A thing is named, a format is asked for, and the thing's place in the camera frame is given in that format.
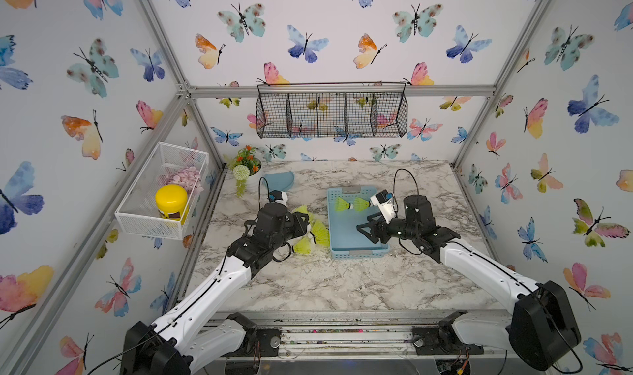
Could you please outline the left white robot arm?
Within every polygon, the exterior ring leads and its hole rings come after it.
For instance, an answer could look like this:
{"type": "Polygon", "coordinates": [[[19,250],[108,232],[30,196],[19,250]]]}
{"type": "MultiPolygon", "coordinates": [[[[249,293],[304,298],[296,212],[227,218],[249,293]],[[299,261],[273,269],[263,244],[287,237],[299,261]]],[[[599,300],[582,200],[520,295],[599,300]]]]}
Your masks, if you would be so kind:
{"type": "Polygon", "coordinates": [[[311,230],[307,213],[268,203],[245,233],[227,248],[219,265],[192,293],[150,324],[137,322],[125,335],[122,374],[194,374],[226,354],[252,352],[256,324],[240,313],[214,330],[204,326],[227,300],[247,285],[289,241],[311,230]]]}

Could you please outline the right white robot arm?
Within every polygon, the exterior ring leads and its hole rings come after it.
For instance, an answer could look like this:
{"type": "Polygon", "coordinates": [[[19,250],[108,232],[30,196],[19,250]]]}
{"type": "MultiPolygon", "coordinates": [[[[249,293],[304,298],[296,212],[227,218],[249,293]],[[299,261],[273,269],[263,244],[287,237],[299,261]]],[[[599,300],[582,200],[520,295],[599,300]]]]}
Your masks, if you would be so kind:
{"type": "Polygon", "coordinates": [[[581,342],[580,329],[567,293],[557,283],[539,283],[481,253],[455,231],[440,227],[423,195],[404,199],[399,218],[395,197],[386,190],[369,200],[379,212],[358,231],[373,243],[410,241],[418,253],[458,271],[485,290],[506,310],[501,315],[460,312],[441,326],[446,340],[512,352],[538,371],[554,368],[581,342]]]}

